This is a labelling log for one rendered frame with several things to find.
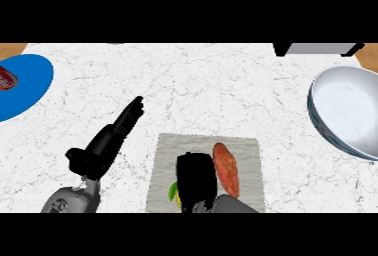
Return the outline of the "blue plate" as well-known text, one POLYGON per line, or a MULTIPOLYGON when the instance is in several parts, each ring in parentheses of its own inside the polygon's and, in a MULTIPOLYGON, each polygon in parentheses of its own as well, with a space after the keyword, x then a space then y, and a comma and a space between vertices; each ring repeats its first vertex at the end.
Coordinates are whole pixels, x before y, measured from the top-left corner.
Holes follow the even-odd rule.
POLYGON ((17 76, 17 86, 0 90, 0 122, 22 114, 39 102, 53 80, 53 65, 37 54, 22 54, 0 61, 0 66, 17 76))

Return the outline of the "white bowl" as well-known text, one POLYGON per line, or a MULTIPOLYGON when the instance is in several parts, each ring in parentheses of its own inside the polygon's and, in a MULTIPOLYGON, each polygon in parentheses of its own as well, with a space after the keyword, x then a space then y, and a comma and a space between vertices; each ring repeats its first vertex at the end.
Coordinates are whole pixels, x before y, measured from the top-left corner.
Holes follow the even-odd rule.
POLYGON ((378 161, 378 73, 353 66, 324 70, 307 93, 312 124, 347 154, 378 161))

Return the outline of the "red can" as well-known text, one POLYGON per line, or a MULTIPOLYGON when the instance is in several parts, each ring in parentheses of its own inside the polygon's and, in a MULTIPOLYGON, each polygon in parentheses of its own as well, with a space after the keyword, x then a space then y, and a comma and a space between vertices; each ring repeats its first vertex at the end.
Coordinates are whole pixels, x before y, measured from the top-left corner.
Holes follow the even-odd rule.
POLYGON ((8 91, 18 85, 18 77, 0 66, 0 90, 8 91))

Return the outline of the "grey placemat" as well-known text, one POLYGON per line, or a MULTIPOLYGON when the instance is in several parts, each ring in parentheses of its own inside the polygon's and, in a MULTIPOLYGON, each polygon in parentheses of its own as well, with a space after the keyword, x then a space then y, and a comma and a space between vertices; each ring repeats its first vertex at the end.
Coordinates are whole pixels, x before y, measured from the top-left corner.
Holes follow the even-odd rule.
POLYGON ((169 189, 176 182, 176 161, 186 152, 213 155, 214 144, 225 144, 237 160, 240 177, 238 199, 259 212, 265 212, 265 190, 259 141, 254 138, 163 133, 158 136, 152 178, 146 197, 149 213, 179 213, 169 189))

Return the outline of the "orange sweet potato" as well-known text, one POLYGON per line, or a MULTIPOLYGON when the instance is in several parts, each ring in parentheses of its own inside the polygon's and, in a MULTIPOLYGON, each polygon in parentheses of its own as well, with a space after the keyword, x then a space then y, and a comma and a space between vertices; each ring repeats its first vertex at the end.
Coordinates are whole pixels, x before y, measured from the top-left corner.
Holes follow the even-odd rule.
POLYGON ((229 196, 240 197, 240 176, 234 154, 226 145, 217 142, 213 147, 213 162, 223 189, 229 196))

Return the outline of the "yellow lemon with green leaf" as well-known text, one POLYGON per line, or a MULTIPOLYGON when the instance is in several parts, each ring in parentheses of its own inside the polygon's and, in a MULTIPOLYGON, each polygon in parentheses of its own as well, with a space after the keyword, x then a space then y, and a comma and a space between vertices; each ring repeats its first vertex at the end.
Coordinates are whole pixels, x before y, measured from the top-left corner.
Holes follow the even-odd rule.
POLYGON ((175 182, 170 186, 169 189, 169 201, 176 201, 177 208, 182 209, 182 200, 179 196, 179 187, 177 187, 177 182, 175 182))

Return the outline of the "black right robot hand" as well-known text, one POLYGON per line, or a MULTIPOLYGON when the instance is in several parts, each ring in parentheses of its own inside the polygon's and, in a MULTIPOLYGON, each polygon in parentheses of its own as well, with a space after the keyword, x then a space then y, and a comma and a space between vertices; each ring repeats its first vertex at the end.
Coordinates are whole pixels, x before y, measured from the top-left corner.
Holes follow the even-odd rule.
POLYGON ((176 163, 177 190, 182 212, 191 213, 195 205, 204 203, 207 210, 217 197, 217 177, 213 158, 206 153, 186 152, 176 163))

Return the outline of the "grey and black appliance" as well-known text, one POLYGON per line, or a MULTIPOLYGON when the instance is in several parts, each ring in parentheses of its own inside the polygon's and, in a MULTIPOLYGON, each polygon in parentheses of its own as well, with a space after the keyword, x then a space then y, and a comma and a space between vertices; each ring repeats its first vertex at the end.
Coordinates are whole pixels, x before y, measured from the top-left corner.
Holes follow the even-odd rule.
POLYGON ((365 47, 364 43, 275 43, 278 57, 288 54, 338 54, 350 57, 365 47))

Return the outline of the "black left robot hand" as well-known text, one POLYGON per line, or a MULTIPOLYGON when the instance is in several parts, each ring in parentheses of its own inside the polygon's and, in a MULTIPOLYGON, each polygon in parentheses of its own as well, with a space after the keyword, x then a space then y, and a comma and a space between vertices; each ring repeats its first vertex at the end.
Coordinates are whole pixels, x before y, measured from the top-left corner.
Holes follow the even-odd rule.
POLYGON ((70 170, 87 179, 99 180, 108 172, 120 152, 124 140, 144 115, 144 97, 138 96, 124 108, 115 122, 108 124, 84 149, 67 151, 70 170))

